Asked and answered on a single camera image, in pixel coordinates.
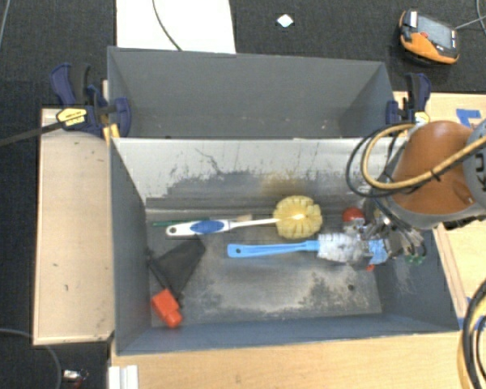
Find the gray bin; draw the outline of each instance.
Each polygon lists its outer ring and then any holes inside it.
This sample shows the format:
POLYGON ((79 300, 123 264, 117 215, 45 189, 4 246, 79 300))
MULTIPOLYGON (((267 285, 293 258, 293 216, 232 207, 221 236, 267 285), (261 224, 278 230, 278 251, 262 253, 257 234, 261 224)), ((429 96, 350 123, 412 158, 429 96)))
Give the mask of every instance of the gray bin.
MULTIPOLYGON (((270 217, 283 197, 308 195, 322 231, 341 229, 342 211, 362 205, 344 175, 353 137, 383 125, 392 97, 381 63, 111 49, 109 90, 134 110, 130 137, 111 144, 119 355, 458 330, 431 234, 423 265, 397 259, 374 272, 314 253, 226 255, 231 242, 284 242, 273 225, 201 237, 207 250, 184 290, 183 324, 170 330, 151 311, 160 289, 146 251, 183 241, 155 222, 270 217)), ((373 173, 385 158, 381 143, 373 173)))

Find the white paper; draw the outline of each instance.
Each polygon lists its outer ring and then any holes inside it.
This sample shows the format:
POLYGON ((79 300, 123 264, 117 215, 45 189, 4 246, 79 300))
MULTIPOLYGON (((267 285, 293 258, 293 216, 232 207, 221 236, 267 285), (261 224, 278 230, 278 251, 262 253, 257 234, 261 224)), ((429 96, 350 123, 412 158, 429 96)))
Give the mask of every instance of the white paper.
MULTIPOLYGON (((236 52, 228 0, 155 0, 155 5, 169 35, 183 50, 236 52)), ((117 46, 175 49, 151 0, 117 0, 117 46)))

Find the wooden table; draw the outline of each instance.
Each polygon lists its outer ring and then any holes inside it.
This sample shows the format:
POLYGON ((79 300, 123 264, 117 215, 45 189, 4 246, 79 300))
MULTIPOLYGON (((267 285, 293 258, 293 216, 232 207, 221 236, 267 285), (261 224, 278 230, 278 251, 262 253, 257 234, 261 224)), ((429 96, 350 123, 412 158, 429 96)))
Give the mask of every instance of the wooden table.
MULTIPOLYGON (((395 94, 401 100, 403 93, 395 94)), ((479 110, 486 96, 432 94, 432 120, 458 121, 456 109, 479 110)), ((486 221, 451 232, 451 247, 468 296, 486 277, 486 221)), ((486 332, 484 333, 486 367, 486 332)), ((180 388, 456 388, 458 333, 116 357, 112 364, 139 366, 141 389, 180 388)))

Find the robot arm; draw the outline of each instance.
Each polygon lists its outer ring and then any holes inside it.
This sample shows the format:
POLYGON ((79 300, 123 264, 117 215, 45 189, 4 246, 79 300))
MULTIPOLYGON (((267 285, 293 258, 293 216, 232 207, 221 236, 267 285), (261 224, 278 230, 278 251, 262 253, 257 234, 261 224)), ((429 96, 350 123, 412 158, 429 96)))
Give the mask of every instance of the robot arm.
MULTIPOLYGON (((406 142, 392 178, 395 182, 429 171, 486 135, 486 119, 471 130, 455 122, 431 122, 406 142)), ((486 216, 486 147, 410 193, 396 193, 386 206, 418 229, 441 222, 486 216)))

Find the black carpet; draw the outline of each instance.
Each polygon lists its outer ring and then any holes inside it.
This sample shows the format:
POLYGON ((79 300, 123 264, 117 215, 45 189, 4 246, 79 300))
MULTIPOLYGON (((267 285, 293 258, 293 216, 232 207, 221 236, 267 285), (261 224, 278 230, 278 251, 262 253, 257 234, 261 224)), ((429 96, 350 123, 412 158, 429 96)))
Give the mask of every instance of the black carpet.
MULTIPOLYGON (((477 17, 475 0, 230 2, 237 52, 382 61, 394 90, 406 90, 403 74, 423 72, 435 92, 486 93, 486 37, 479 24, 459 32, 461 55, 453 66, 427 67, 408 61, 396 33, 400 15, 411 6, 458 26, 477 17), (275 22, 285 13, 295 20, 286 29, 275 22)), ((485 4, 481 13, 486 14, 485 4)))
MULTIPOLYGON (((0 0, 0 24, 5 4, 0 0)), ((0 57, 0 138, 39 125, 42 105, 56 102, 48 79, 56 65, 88 62, 95 84, 106 77, 114 13, 115 0, 12 0, 0 57)), ((0 327, 27 332, 32 329, 36 182, 35 139, 0 149, 0 327)), ((63 369, 88 370, 83 389, 105 387, 106 343, 55 350, 63 369)), ((0 336, 0 388, 51 388, 55 374, 47 352, 22 337, 0 336)))
MULTIPOLYGON (((5 3, 0 0, 0 23, 5 3)), ((460 24, 475 18, 475 0, 230 3, 238 52, 380 60, 394 89, 405 89, 404 73, 423 71, 434 91, 486 92, 486 39, 479 25, 462 31, 462 57, 451 67, 414 65, 395 39, 395 25, 409 6, 460 24), (286 30, 275 25, 283 13, 295 20, 286 30)), ((115 0, 12 0, 0 58, 0 138, 38 125, 41 106, 56 101, 48 74, 61 62, 88 62, 93 83, 105 78, 106 47, 114 44, 114 35, 115 0)), ((0 327, 23 331, 32 327, 37 153, 36 140, 0 150, 0 327)), ((56 350, 63 369, 90 372, 83 389, 105 386, 106 344, 56 350)), ((45 388, 53 382, 47 353, 21 338, 0 336, 0 388, 45 388)))

